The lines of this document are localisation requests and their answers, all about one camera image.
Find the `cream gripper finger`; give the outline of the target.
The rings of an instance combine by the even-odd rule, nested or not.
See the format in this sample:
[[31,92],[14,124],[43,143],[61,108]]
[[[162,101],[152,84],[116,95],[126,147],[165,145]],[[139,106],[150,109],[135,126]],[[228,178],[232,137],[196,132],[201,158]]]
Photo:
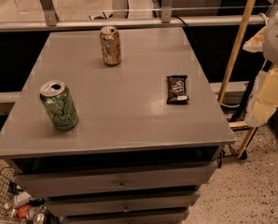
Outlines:
[[250,127],[259,127],[268,121],[277,108],[278,64],[268,72],[258,73],[244,121]]
[[263,51],[263,40],[266,28],[261,28],[254,36],[243,44],[243,50],[256,53]]

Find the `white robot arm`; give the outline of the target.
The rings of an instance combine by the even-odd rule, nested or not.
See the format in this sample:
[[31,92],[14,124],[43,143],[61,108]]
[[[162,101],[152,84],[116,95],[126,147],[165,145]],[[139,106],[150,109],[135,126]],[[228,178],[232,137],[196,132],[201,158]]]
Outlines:
[[267,25],[243,45],[248,52],[262,52],[272,62],[268,71],[259,71],[246,108],[244,121],[250,127],[266,123],[278,108],[278,11]]

